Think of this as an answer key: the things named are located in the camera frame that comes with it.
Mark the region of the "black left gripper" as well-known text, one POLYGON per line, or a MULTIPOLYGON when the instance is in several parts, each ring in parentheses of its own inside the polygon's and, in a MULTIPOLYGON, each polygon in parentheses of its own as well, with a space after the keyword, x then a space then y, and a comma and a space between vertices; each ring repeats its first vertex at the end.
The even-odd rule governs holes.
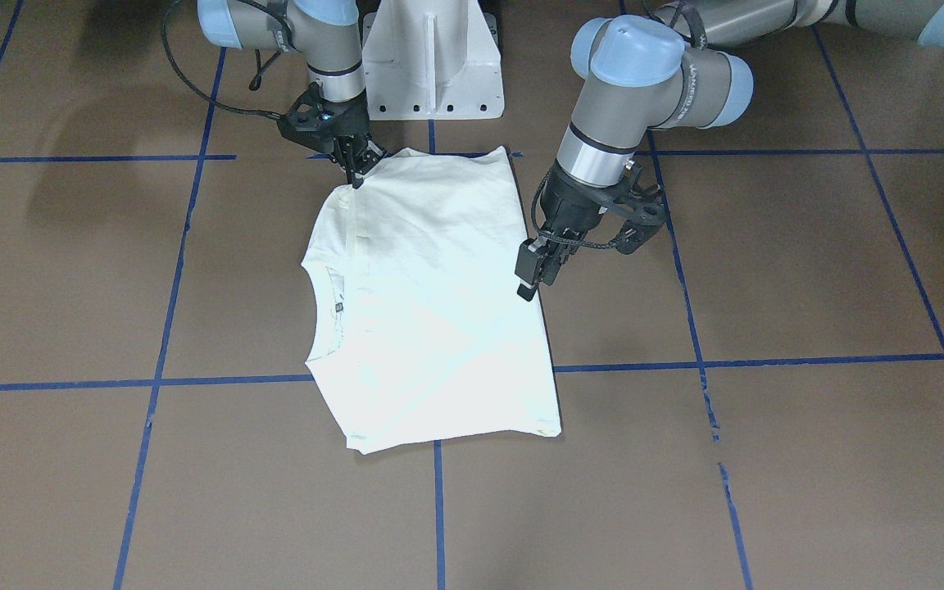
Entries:
POLYGON ((535 231, 547 238, 528 238, 520 245, 515 275, 520 279, 517 294, 531 302, 539 284, 553 285, 562 266, 574 254, 574 247, 615 249, 630 255, 651 239, 669 220, 669 210, 662 202, 664 189, 659 184, 643 187, 644 171, 636 161, 619 173, 617 184, 593 187, 575 179, 558 161, 551 165, 546 178, 534 195, 546 223, 534 218, 535 231), (595 229, 603 214, 623 218, 621 230, 607 243, 590 243, 588 232, 595 229), (548 240, 559 245, 548 245, 548 240))

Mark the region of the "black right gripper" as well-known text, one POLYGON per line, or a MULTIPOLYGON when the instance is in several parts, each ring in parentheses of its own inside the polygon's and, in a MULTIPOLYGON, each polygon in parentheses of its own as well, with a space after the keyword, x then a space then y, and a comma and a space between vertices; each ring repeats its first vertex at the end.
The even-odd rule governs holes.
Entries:
POLYGON ((277 122, 282 138, 334 158, 353 189, 388 156, 370 133, 366 91, 347 101, 327 100, 323 84, 312 82, 277 122))

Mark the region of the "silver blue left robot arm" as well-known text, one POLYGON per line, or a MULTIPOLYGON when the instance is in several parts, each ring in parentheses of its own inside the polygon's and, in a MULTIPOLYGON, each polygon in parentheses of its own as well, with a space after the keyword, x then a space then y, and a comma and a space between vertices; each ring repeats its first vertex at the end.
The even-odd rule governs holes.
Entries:
POLYGON ((535 192, 534 238, 515 264, 518 295, 551 285, 588 233, 624 220, 600 249, 632 254, 667 223, 663 189, 639 183, 633 159, 645 134, 729 125, 754 93, 749 65, 730 49, 779 31, 843 24, 944 48, 944 1, 674 1, 644 16, 596 18, 574 37, 582 90, 550 171, 535 192))

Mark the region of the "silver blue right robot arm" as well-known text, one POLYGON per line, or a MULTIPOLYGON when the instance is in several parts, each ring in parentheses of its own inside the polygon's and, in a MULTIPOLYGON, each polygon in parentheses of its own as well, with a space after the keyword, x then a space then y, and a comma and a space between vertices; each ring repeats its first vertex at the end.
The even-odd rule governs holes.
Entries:
POLYGON ((310 85, 285 113, 252 111, 282 138, 325 154, 353 188, 386 156, 370 132, 355 1, 198 1, 202 32, 222 48, 304 56, 310 85))

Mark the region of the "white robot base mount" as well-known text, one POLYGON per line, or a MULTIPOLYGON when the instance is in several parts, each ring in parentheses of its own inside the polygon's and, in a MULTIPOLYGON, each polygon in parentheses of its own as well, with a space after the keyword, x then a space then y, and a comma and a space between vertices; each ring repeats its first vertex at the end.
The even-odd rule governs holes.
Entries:
POLYGON ((496 18, 483 1, 381 1, 362 18, 370 119, 503 115, 496 18))

